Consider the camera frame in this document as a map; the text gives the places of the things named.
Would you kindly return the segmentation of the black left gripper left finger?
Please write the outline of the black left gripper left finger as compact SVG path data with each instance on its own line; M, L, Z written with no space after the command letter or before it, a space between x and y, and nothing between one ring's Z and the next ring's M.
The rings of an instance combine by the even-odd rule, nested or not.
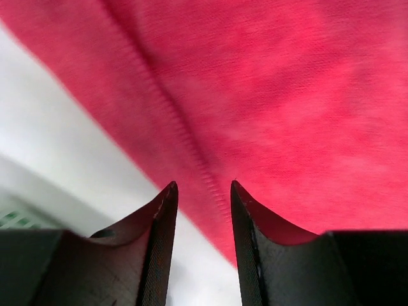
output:
M179 190L86 238L66 229L1 231L2 305L164 305Z

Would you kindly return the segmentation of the green towel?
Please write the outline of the green towel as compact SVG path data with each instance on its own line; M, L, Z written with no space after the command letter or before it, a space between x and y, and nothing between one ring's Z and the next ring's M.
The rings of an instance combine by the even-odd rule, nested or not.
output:
M1 210L1 229L8 228L30 228L35 225L35 222L26 213L18 210Z

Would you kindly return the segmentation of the pink towel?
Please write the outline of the pink towel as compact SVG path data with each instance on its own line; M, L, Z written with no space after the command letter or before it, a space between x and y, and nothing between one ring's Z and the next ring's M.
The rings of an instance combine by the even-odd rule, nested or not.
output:
M1 20L234 260L229 188L407 227L406 1L2 1Z

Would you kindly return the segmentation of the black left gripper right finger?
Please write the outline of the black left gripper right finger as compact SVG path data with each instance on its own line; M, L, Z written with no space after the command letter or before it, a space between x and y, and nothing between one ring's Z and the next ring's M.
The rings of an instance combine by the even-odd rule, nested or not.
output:
M231 217L244 305L406 305L407 232L317 235L231 183Z

